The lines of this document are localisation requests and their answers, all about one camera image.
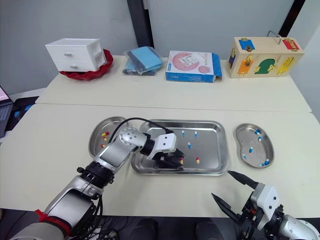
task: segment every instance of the white drawer unit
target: white drawer unit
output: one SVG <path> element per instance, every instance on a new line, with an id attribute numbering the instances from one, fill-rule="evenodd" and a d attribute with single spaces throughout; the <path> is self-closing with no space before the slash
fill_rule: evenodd
<path id="1" fill-rule="evenodd" d="M 107 62 L 99 39 L 62 38 L 45 47 L 58 71 L 97 71 Z"/>

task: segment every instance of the wooden box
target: wooden box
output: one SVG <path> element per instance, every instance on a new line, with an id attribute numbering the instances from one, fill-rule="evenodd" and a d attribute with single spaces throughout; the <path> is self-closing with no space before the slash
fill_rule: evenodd
<path id="1" fill-rule="evenodd" d="M 227 69 L 231 78 L 287 76 L 303 54 L 294 38 L 235 37 Z"/>

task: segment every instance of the stainless steel tray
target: stainless steel tray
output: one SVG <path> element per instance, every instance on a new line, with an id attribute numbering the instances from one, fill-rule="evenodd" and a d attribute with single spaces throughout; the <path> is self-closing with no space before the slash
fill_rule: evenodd
<path id="1" fill-rule="evenodd" d="M 216 121 L 163 120 L 152 121 L 174 131 L 177 148 L 184 153 L 183 170 L 154 168 L 155 161 L 147 160 L 141 154 L 131 159 L 133 170 L 139 174 L 192 174 L 221 175 L 227 165 L 228 149 L 224 127 Z M 151 138 L 164 134 L 164 130 L 149 123 L 140 127 L 142 133 Z"/>
<path id="2" fill-rule="evenodd" d="M 239 157 L 256 168 L 266 168 L 274 161 L 274 148 L 266 132 L 256 125 L 244 123 L 235 129 Z"/>
<path id="3" fill-rule="evenodd" d="M 105 141 L 104 138 L 102 137 L 102 134 L 105 132 L 109 132 L 108 136 L 105 136 L 108 140 L 111 134 L 114 132 L 116 127 L 123 121 L 126 120 L 122 116 L 112 116 L 109 117 L 103 121 L 101 121 L 93 130 L 91 133 L 91 137 L 89 140 L 89 154 L 91 157 L 95 157 L 101 150 L 102 147 L 101 145 L 107 145 L 108 141 Z M 122 128 L 127 127 L 129 124 L 128 122 L 125 122 L 120 129 L 117 131 L 119 132 Z"/>

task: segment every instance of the rectangular metal tray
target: rectangular metal tray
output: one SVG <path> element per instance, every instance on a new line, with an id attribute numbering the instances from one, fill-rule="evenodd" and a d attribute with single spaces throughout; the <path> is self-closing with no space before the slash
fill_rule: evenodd
<path id="1" fill-rule="evenodd" d="M 183 170 L 154 168 L 155 161 L 141 154 L 131 159 L 133 170 L 139 174 L 222 175 L 227 166 L 228 148 L 224 127 L 216 121 L 152 119 L 153 122 L 173 130 L 177 148 L 184 153 Z M 151 139 L 164 134 L 164 130 L 148 122 L 140 127 Z"/>

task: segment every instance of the blue cloth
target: blue cloth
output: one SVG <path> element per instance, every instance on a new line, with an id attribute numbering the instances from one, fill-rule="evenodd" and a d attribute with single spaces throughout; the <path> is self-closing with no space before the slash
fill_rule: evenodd
<path id="1" fill-rule="evenodd" d="M 146 72 L 142 73 L 142 75 L 154 76 L 154 75 L 156 75 L 156 71 L 157 71 L 156 69 L 150 70 L 150 71 L 146 71 Z M 135 69 L 135 67 L 134 67 L 134 65 L 133 65 L 133 63 L 132 63 L 132 61 L 130 59 L 128 59 L 126 61 L 126 64 L 125 64 L 124 69 L 122 70 L 122 72 L 124 74 L 126 74 L 126 75 L 140 75 L 138 73 L 138 71 Z"/>
<path id="2" fill-rule="evenodd" d="M 163 65 L 161 56 L 159 56 L 152 47 L 143 46 L 127 52 L 134 69 L 139 74 L 156 70 Z"/>

